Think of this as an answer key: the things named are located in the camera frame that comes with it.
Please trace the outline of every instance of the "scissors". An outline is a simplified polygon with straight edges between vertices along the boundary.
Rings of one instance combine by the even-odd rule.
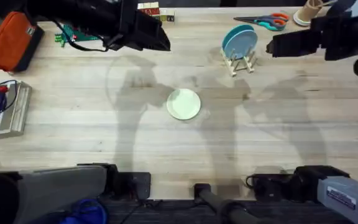
[[[284,30],[289,18],[284,13],[273,13],[269,16],[235,17],[234,20],[258,24],[272,31],[281,31]]]

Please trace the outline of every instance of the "red scissor handle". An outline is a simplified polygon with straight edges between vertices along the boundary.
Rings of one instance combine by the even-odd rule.
[[[276,24],[285,25],[285,21],[283,21],[281,19],[275,19],[275,20],[273,20],[273,22]]]
[[[273,13],[272,16],[282,17],[284,19],[290,19],[290,17],[284,13]]]

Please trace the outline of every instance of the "gray robot arm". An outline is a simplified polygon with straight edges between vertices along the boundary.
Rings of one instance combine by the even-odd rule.
[[[358,224],[358,181],[343,176],[319,180],[317,199]]]
[[[358,224],[358,181],[337,168],[301,166],[293,174],[254,174],[247,186],[258,201],[322,203]]]

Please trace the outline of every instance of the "small block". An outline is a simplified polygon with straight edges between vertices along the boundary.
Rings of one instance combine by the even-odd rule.
[[[175,16],[167,15],[168,22],[175,22]]]
[[[160,20],[161,20],[162,22],[167,21],[167,15],[160,15]]]
[[[175,10],[173,10],[173,9],[168,9],[167,11],[168,11],[168,12],[167,12],[167,15],[169,15],[169,16],[174,16],[174,15],[175,15]]]
[[[160,9],[159,8],[151,8],[148,9],[150,12],[148,14],[150,15],[159,15],[160,14]]]
[[[151,8],[158,8],[158,2],[152,2],[150,3]]]

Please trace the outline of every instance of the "label sticker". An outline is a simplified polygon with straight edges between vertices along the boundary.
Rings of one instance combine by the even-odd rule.
[[[356,209],[356,199],[348,196],[347,194],[336,190],[333,187],[327,187],[327,196],[342,203],[350,209]]]
[[[29,27],[29,28],[27,28],[27,34],[29,34],[29,35],[31,35],[32,36],[32,34],[34,33],[34,31],[35,31],[35,29],[33,28],[33,27]]]

